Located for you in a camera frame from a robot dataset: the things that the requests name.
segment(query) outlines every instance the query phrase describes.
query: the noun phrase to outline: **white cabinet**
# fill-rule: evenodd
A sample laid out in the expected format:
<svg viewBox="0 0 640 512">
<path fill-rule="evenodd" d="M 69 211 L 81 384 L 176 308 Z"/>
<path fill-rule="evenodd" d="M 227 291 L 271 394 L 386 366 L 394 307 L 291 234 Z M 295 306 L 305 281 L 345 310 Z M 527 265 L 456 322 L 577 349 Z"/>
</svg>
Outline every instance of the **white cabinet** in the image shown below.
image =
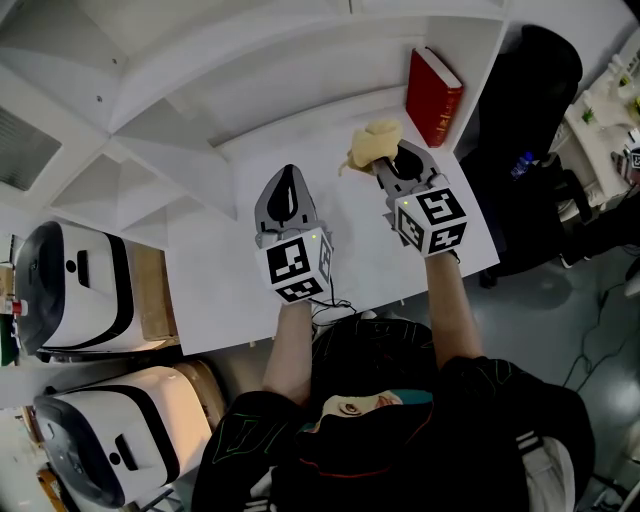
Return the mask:
<svg viewBox="0 0 640 512">
<path fill-rule="evenodd" d="M 446 143 L 452 151 L 502 41 L 507 7 L 26 2 L 0 23 L 0 108 L 46 134 L 42 153 L 54 154 L 28 190 L 0 183 L 0 203 L 155 247 L 186 243 L 198 226 L 237 222 L 237 170 L 215 147 L 299 112 L 406 85 L 418 45 L 436 51 L 466 87 Z M 375 99 L 355 104 L 384 108 Z"/>
</svg>

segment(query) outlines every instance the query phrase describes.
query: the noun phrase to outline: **red book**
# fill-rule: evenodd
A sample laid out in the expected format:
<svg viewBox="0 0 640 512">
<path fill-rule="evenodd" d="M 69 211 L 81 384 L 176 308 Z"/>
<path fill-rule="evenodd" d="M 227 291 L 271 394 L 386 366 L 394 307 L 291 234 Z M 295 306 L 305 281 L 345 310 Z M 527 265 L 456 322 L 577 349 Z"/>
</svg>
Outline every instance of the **red book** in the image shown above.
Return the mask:
<svg viewBox="0 0 640 512">
<path fill-rule="evenodd" d="M 429 48 L 411 52 L 407 113 L 424 141 L 442 146 L 464 86 Z"/>
</svg>

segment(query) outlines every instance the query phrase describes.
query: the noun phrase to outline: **gray floor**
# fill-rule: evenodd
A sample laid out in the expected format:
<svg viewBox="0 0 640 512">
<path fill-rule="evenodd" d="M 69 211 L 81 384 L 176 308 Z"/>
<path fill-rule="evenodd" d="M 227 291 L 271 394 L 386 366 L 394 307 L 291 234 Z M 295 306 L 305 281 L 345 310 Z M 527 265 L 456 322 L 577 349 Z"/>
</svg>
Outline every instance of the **gray floor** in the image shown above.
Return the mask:
<svg viewBox="0 0 640 512">
<path fill-rule="evenodd" d="M 468 277 L 467 293 L 487 355 L 508 359 L 546 382 L 562 385 L 584 333 L 597 322 L 599 294 L 623 282 L 632 261 L 616 249 L 570 270 L 559 261 L 550 262 L 503 278 L 492 290 L 480 288 L 477 276 Z M 429 324 L 426 294 L 404 302 L 381 309 Z M 596 472 L 617 477 L 629 487 L 640 478 L 640 471 L 623 456 L 628 432 L 640 420 L 640 299 L 625 299 L 623 287 L 618 287 L 610 294 L 600 327 L 587 338 L 586 352 L 597 361 L 625 339 L 620 354 L 603 363 L 580 394 L 596 437 Z M 205 357 L 233 397 L 259 389 L 270 349 L 271 340 L 263 340 L 254 348 L 232 347 Z M 578 364 L 568 387 L 577 388 L 584 377 L 584 366 Z"/>
</svg>

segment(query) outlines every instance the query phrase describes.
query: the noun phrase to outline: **black chair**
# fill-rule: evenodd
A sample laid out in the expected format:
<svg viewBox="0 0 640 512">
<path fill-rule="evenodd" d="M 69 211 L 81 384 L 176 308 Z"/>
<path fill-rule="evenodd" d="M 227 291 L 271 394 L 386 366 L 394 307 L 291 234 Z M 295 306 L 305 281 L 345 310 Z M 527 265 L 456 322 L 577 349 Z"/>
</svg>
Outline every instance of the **black chair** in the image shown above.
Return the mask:
<svg viewBox="0 0 640 512">
<path fill-rule="evenodd" d="M 575 48 L 550 30 L 527 25 L 515 51 L 500 55 L 480 98 L 478 147 L 460 164 L 485 216 L 500 263 L 481 285 L 534 268 L 560 254 L 564 229 L 557 202 L 573 198 L 590 210 L 582 187 L 548 151 L 578 90 L 582 64 Z M 546 160 L 514 179 L 511 170 L 531 152 Z"/>
</svg>

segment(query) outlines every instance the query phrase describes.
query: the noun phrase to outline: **book spine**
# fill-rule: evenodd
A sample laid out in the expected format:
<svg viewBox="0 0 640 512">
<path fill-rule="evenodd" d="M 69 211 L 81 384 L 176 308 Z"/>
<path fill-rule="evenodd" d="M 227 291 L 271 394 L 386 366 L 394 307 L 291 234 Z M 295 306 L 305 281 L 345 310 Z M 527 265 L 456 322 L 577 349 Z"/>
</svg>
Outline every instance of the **book spine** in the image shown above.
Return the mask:
<svg viewBox="0 0 640 512">
<path fill-rule="evenodd" d="M 462 91 L 463 88 L 449 89 L 447 91 L 447 101 L 444 104 L 442 112 L 438 116 L 438 124 L 431 137 L 429 137 L 430 140 L 426 141 L 429 147 L 439 148 L 440 146 L 442 146 L 442 144 L 444 144 L 444 141 L 447 138 L 447 133 L 449 133 L 451 119 L 453 118 L 456 110 L 458 109 L 458 105 L 460 104 Z"/>
</svg>

